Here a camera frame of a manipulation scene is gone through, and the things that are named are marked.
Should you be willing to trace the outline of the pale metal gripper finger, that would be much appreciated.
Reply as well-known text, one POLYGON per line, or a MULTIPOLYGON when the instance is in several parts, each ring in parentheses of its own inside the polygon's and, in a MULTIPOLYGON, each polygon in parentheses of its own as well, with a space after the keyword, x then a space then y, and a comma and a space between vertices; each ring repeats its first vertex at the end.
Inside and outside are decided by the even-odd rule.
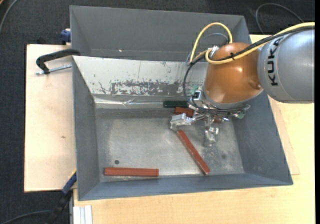
POLYGON ((211 147, 219 140, 220 127, 218 124, 206 120, 204 123, 204 146, 211 147))
POLYGON ((170 120, 170 128, 178 129, 180 126, 190 126, 195 123, 194 118, 189 117, 186 113, 173 115, 170 120))

